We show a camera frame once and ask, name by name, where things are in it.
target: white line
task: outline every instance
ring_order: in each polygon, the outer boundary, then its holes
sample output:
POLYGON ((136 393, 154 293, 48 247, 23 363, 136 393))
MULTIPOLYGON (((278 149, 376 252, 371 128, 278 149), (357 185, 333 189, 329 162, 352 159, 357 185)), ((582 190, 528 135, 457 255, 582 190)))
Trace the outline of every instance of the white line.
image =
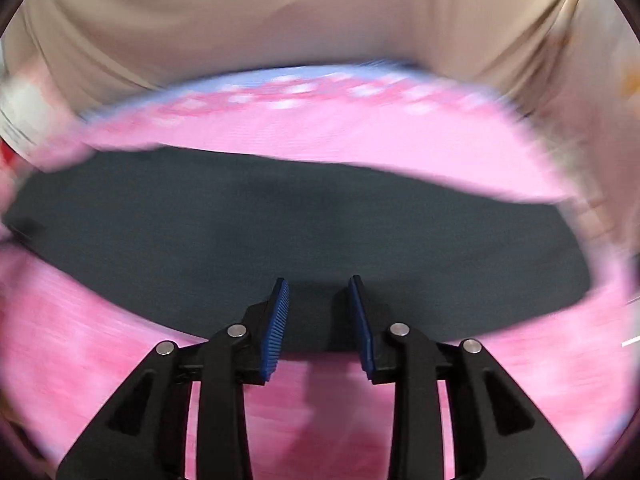
POLYGON ((625 347, 625 346, 629 346, 629 345, 632 345, 633 343, 637 343, 637 342, 639 342, 639 341, 640 341, 640 335, 639 335, 638 337, 635 337, 635 338, 633 338, 633 339, 630 339, 629 341, 625 341, 625 342, 623 342, 623 343, 622 343, 622 346, 623 346, 623 347, 625 347))

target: dark gray fabric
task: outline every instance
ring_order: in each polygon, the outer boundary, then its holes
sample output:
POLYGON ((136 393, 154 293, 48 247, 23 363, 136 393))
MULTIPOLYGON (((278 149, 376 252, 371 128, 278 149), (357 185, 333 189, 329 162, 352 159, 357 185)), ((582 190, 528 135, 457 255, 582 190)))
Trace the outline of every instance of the dark gray fabric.
POLYGON ((350 348, 355 273, 437 340, 577 303, 590 274, 552 205, 341 164, 161 148, 39 173, 4 217, 28 247, 140 316, 209 336, 291 284, 285 348, 350 348))

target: pink surface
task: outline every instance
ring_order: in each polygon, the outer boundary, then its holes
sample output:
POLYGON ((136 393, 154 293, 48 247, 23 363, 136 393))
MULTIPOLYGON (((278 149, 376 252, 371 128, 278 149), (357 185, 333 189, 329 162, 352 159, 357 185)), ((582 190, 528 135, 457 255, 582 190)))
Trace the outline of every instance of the pink surface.
MULTIPOLYGON (((515 125, 491 103, 463 108, 457 103, 464 96, 458 95, 440 97, 442 102, 431 107, 420 98, 424 106, 411 108, 416 102, 411 96, 418 91, 411 94, 415 85, 407 81, 397 83, 394 92, 372 94, 371 100, 353 97, 353 88, 361 84, 334 83, 329 91, 305 95, 290 107, 282 97, 290 96, 290 86, 279 82, 257 91, 253 105, 230 108, 229 99, 248 94, 245 89, 151 105, 60 140, 39 162, 48 168, 68 164, 87 156, 88 146, 172 144, 361 164, 506 200, 555 202, 571 195, 525 125, 515 125)), ((590 261, 595 286, 580 304, 480 337, 587 470, 616 437, 632 407, 635 383, 631 348, 620 345, 632 335, 623 262, 606 246, 590 251, 590 261)), ((0 282, 5 293, 2 387, 56 462, 157 342, 170 338, 184 346, 198 341, 108 303, 17 248, 0 254, 0 282)), ((299 359, 280 362, 268 387, 246 392, 256 480, 386 478, 392 389, 370 386, 354 356, 299 359)), ((188 478, 194 477, 194 423, 192 416, 188 478)), ((447 448, 449 477, 451 467, 447 448)))

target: beige clothing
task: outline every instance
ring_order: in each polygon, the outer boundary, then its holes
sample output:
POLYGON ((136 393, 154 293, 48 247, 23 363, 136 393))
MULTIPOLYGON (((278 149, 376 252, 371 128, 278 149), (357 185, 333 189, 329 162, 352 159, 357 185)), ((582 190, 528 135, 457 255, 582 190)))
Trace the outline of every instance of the beige clothing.
POLYGON ((527 108, 563 3, 26 0, 4 41, 10 73, 39 53, 76 111, 205 75, 375 58, 487 84, 527 108))

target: round metal rivet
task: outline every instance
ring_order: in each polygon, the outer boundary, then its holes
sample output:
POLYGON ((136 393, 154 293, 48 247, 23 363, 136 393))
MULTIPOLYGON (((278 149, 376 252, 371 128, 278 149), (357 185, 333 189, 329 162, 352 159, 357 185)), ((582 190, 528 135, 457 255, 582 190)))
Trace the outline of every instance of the round metal rivet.
POLYGON ((175 345, 171 341, 162 341, 156 345, 156 352, 160 355, 169 355, 175 349, 175 345))
POLYGON ((391 327, 389 327, 389 331, 393 335, 405 336, 409 333, 409 327, 404 323, 393 323, 391 327))
POLYGON ((228 333, 231 337, 242 337, 246 334, 246 327, 244 325, 231 325, 228 329, 226 329, 226 333, 228 333))
POLYGON ((470 354, 478 354, 482 350, 482 345, 475 339, 467 339, 464 343, 462 343, 462 348, 464 348, 470 354))

